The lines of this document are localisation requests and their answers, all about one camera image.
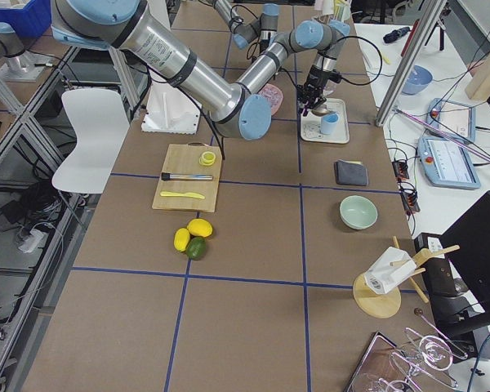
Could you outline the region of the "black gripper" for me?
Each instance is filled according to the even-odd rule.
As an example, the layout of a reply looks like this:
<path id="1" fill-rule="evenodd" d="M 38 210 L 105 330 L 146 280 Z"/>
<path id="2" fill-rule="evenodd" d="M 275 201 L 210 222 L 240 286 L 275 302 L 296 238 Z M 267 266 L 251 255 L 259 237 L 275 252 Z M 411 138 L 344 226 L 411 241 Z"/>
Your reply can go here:
<path id="1" fill-rule="evenodd" d="M 339 83 L 341 74 L 336 70 L 325 70 L 312 65 L 305 82 L 297 86 L 297 104 L 301 107 L 301 116 L 306 117 L 310 107 L 317 107 L 326 101 L 323 91 L 327 82 Z"/>

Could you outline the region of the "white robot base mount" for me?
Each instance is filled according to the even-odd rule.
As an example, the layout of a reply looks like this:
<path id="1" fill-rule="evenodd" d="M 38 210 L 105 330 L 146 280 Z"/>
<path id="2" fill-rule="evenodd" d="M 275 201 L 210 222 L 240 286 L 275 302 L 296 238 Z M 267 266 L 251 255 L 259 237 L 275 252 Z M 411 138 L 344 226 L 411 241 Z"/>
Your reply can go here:
<path id="1" fill-rule="evenodd" d="M 152 82 L 142 122 L 143 132 L 193 135 L 200 110 L 181 91 L 167 83 Z"/>

